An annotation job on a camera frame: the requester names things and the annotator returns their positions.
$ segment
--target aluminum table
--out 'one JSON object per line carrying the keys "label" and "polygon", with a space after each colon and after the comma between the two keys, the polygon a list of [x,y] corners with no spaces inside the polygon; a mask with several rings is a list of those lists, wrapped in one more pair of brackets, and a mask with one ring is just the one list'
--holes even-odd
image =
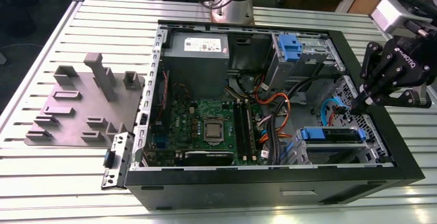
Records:
{"label": "aluminum table", "polygon": [[[368,41],[384,42],[366,15],[255,8],[257,25],[343,32],[362,60]],[[197,4],[73,1],[0,116],[0,222],[121,220],[122,223],[435,223],[437,109],[388,107],[426,179],[335,206],[150,211],[126,190],[101,191],[104,149],[27,147],[23,135],[52,90],[58,65],[89,72],[85,52],[104,55],[114,73],[146,76],[158,19],[209,21]]]}

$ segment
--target wire bundle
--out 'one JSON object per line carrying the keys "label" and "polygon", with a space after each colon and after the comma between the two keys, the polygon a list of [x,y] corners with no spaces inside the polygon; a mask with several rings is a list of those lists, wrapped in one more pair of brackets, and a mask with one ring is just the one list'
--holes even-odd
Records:
{"label": "wire bundle", "polygon": [[[276,130],[276,133],[279,133],[283,130],[283,128],[285,127],[285,124],[287,124],[287,121],[288,121],[288,117],[289,117],[289,112],[291,112],[289,100],[288,100],[288,96],[284,93],[273,94],[267,100],[260,100],[259,99],[259,96],[257,96],[257,89],[259,89],[260,84],[263,83],[263,81],[264,81],[264,76],[261,76],[260,83],[257,84],[257,86],[256,86],[256,88],[253,90],[256,102],[259,104],[264,104],[265,105],[265,104],[269,104],[277,97],[283,97],[283,101],[285,101],[285,103],[287,103],[287,115],[285,115],[285,118],[284,118],[284,120],[281,122],[280,127],[275,129]],[[291,135],[287,135],[287,134],[280,134],[279,133],[277,136],[279,135],[280,135],[281,138],[291,137]],[[259,139],[259,143],[264,143],[267,140],[268,140],[268,134],[264,134],[260,137],[260,139]]]}
{"label": "wire bundle", "polygon": [[[305,78],[303,81],[297,82],[293,87],[289,89],[287,93],[287,100],[291,98],[299,91],[300,89],[308,84],[312,83],[315,80],[319,79],[336,79],[342,76],[342,74],[331,74],[331,75],[319,75],[313,77]],[[279,139],[277,139],[277,134],[275,130],[275,118],[276,114],[280,111],[280,107],[283,106],[285,100],[283,99],[280,103],[275,106],[273,112],[271,113],[271,118],[267,123],[267,134],[268,134],[268,160],[267,164],[269,165],[277,165],[279,164]]]}
{"label": "wire bundle", "polygon": [[224,85],[224,91],[235,98],[235,99],[244,99],[248,98],[247,95],[240,95],[235,89],[232,89],[229,86]]}

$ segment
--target expansion slot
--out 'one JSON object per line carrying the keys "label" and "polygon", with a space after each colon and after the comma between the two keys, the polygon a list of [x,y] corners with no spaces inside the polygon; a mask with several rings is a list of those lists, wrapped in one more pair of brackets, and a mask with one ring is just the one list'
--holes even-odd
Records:
{"label": "expansion slot", "polygon": [[237,156],[245,157],[245,147],[244,147],[244,138],[243,138],[243,126],[240,122],[240,105],[233,103],[233,125],[235,125],[235,136],[236,136],[236,151]]}
{"label": "expansion slot", "polygon": [[247,109],[245,104],[243,103],[240,105],[240,114],[241,114],[241,127],[243,127],[243,137],[244,137],[244,151],[245,151],[245,156],[247,158],[252,157],[252,147],[251,147],[251,142],[252,142],[252,137],[251,137],[251,124],[249,124],[249,111]]}

